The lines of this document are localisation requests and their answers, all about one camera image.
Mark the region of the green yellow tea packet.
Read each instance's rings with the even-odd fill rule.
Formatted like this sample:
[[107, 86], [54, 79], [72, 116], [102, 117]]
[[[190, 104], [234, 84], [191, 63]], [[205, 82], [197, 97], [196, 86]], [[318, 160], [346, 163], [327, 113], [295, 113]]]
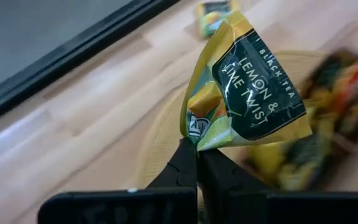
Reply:
[[239, 9], [238, 0], [223, 0], [199, 3], [196, 7], [198, 31], [202, 38], [210, 37], [225, 18]]
[[304, 138], [253, 146], [250, 163], [264, 181], [281, 190], [307, 189], [331, 152], [333, 132], [331, 124], [321, 123]]
[[198, 58], [181, 106], [180, 132], [197, 151], [312, 133], [297, 89], [239, 11], [220, 23]]

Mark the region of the black metal table frame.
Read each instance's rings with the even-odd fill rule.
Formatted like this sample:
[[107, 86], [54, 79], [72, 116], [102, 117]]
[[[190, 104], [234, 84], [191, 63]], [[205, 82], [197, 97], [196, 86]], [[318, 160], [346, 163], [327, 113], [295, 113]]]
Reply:
[[0, 117], [180, 0], [132, 0], [0, 83]]

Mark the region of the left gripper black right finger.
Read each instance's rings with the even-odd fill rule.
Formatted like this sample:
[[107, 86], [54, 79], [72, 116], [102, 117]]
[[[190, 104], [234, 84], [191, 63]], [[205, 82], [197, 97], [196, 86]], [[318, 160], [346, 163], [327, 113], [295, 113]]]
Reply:
[[358, 192], [274, 190], [221, 151], [202, 151], [198, 182], [210, 224], [358, 224]]

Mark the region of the red orange mango tea packet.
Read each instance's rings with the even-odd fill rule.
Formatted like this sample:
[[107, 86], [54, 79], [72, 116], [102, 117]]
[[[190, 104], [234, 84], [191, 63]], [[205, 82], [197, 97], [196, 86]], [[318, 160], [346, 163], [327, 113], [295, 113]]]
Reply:
[[358, 125], [358, 55], [338, 50], [327, 56], [305, 79], [301, 96], [339, 132], [351, 132]]

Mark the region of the brown wooden compartment tea box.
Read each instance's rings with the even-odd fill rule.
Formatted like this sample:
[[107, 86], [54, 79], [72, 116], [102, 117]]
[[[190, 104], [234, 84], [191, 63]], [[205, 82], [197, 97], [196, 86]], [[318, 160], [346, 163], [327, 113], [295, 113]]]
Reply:
[[[332, 52], [330, 54], [326, 54], [324, 59], [327, 56], [333, 54], [334, 52]], [[306, 106], [306, 110], [308, 113], [312, 132], [321, 123], [331, 124], [334, 128], [334, 132], [333, 132], [333, 136], [331, 138], [331, 144], [330, 144], [331, 152], [326, 157], [326, 159], [324, 161], [323, 169], [322, 169], [320, 175], [310, 185], [310, 187], [307, 188], [307, 189], [317, 189], [317, 188], [320, 188], [320, 187], [326, 185], [327, 182], [329, 181], [329, 179], [338, 172], [338, 169], [341, 167], [341, 164], [351, 154], [353, 154], [354, 151], [356, 150], [356, 148], [357, 148], [356, 144], [358, 142], [358, 125], [349, 133], [339, 132], [335, 128], [335, 124], [330, 119], [323, 117], [323, 116], [319, 117], [317, 115], [317, 112], [316, 112], [316, 109], [314, 108], [314, 106], [309, 101], [306, 101], [305, 99], [303, 99], [303, 101]], [[257, 177], [261, 178], [262, 181], [264, 181], [264, 179], [256, 172], [253, 164], [250, 163], [250, 160], [249, 160], [250, 148], [251, 147], [249, 147], [247, 150], [247, 157], [245, 159], [245, 163], [250, 167], [251, 171]], [[269, 186], [276, 188], [276, 189], [279, 189], [279, 188], [273, 186], [272, 184], [269, 184], [269, 183], [267, 183], [267, 184]]]

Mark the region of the round woven straw placemat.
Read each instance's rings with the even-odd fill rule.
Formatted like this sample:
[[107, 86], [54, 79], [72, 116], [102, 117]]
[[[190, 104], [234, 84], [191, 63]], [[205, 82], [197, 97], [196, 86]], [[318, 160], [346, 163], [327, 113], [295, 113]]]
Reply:
[[[276, 59], [287, 72], [296, 89], [324, 59], [325, 53], [310, 50], [281, 50], [275, 52]], [[136, 186], [148, 186], [159, 175], [175, 153], [180, 139], [180, 108], [186, 85], [170, 94], [158, 112], [142, 143]]]

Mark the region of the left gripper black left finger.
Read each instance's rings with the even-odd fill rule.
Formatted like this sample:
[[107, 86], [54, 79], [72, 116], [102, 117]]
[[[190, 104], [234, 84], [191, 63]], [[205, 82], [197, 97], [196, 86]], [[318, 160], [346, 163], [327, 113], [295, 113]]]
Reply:
[[144, 189], [62, 192], [39, 208], [37, 224], [197, 224], [196, 149], [183, 138]]

